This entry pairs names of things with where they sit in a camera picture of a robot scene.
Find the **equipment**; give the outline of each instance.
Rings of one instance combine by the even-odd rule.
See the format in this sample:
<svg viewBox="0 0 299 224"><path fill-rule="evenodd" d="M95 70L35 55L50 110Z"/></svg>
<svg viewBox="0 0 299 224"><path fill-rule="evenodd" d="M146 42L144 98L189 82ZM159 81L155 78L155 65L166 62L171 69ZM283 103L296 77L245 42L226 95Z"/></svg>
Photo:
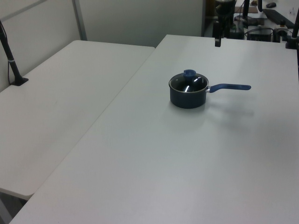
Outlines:
<svg viewBox="0 0 299 224"><path fill-rule="evenodd" d="M279 25L280 22L282 20L284 20L286 27L288 27L289 29L293 29L294 28L294 23L292 23L291 21L289 21L287 18L285 18L282 14L280 14L276 10L273 10L273 9L263 9L263 12L265 13L265 15L267 16L267 18L269 20L272 20L277 25Z"/></svg>
<svg viewBox="0 0 299 224"><path fill-rule="evenodd" d="M297 17L296 17L292 36L290 39L287 40L287 43L285 44L285 48L298 50L298 43L299 43L299 41L297 39L298 30L299 30L299 8L298 8Z"/></svg>
<svg viewBox="0 0 299 224"><path fill-rule="evenodd" d="M244 0L244 9L243 9L242 16L236 16L234 18L235 21L241 21L243 25L246 26L247 28L248 26L258 25L257 19L248 16L249 4L250 4L250 0Z"/></svg>
<svg viewBox="0 0 299 224"><path fill-rule="evenodd" d="M24 84L25 82L27 82L28 79L23 78L19 73L17 64L14 61L13 54L10 50L9 45L8 45L6 32L5 32L5 29L4 29L1 21L0 21L0 40L1 40L2 46L4 48L5 54L7 56L8 62L10 64L10 67L11 67L13 73L14 73L14 82L11 83L11 85L20 86L20 85Z"/></svg>
<svg viewBox="0 0 299 224"><path fill-rule="evenodd" d="M238 24L234 24L234 12L235 12L236 0L215 0L215 12L218 16L218 22L213 25L213 35L215 38L215 46L221 46L221 38L238 38L244 37L244 32L239 29Z"/></svg>

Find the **blue saucepan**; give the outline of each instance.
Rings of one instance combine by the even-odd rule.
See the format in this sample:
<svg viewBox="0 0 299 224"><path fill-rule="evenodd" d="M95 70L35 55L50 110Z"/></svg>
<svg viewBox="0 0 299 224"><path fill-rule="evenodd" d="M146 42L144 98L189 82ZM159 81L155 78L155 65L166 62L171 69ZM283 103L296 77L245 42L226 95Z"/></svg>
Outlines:
<svg viewBox="0 0 299 224"><path fill-rule="evenodd" d="M218 84L209 86L208 79L194 70L185 70L169 81L170 100L178 107L191 109L206 102L206 93L219 89L250 90L250 85Z"/></svg>

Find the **black cable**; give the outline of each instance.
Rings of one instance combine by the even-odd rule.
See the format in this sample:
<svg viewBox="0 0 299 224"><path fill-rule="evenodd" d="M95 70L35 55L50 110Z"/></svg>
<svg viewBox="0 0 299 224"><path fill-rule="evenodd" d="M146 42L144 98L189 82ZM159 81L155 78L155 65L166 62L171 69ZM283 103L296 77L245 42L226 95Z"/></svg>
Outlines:
<svg viewBox="0 0 299 224"><path fill-rule="evenodd" d="M8 78L9 85L11 85L10 80L9 80L9 62L7 62L7 78Z"/></svg>
<svg viewBox="0 0 299 224"><path fill-rule="evenodd" d="M274 29L272 29L272 28L257 28L257 29L252 29L252 30L250 30L250 31L247 31L247 32L244 33L244 34L249 34L249 33L251 33L251 32L258 31L258 30L263 30L263 29L270 29L270 30L274 31Z"/></svg>
<svg viewBox="0 0 299 224"><path fill-rule="evenodd" d="M239 21L238 21L238 28L240 27L240 17L241 17L241 9L242 9L242 6L244 5L245 1L243 1L242 5L240 6L239 10L240 10L240 13L239 13Z"/></svg>

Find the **black stand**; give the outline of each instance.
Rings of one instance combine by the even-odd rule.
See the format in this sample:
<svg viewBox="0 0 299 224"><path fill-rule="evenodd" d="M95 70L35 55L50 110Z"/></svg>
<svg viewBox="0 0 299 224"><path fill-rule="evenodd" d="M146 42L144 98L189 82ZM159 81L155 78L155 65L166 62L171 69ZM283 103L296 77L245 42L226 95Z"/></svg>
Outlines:
<svg viewBox="0 0 299 224"><path fill-rule="evenodd" d="M243 23L244 26L246 26L246 28L248 28L249 26L257 26L258 25L258 20L255 18L251 18L250 16L236 16L234 18L234 21L240 21Z"/></svg>
<svg viewBox="0 0 299 224"><path fill-rule="evenodd" d="M25 82L28 81L27 78L23 78L18 70L17 64L14 61L14 57L13 54L10 50L10 47L8 45L8 41L7 41L7 36L6 33L4 31L3 25L0 21L0 40L3 46L3 49L5 51L5 54L7 56L8 62L10 64L10 67L14 73L14 82L11 83L11 85L16 85L16 86L20 86L22 84L24 84Z"/></svg>
<svg viewBox="0 0 299 224"><path fill-rule="evenodd" d="M290 39L287 40L287 42L285 44L285 48L287 48L287 49L296 49L297 48L298 30L299 30L299 9L298 9L298 12L297 12L297 17L296 17L296 21L295 21L292 36L291 36Z"/></svg>

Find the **floor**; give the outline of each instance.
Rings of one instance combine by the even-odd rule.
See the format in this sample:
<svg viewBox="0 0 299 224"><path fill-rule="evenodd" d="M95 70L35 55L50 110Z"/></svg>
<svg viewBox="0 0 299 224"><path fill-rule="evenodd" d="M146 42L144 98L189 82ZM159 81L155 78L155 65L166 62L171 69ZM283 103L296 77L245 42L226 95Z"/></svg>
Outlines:
<svg viewBox="0 0 299 224"><path fill-rule="evenodd" d="M9 224L27 201L0 193L0 224Z"/></svg>

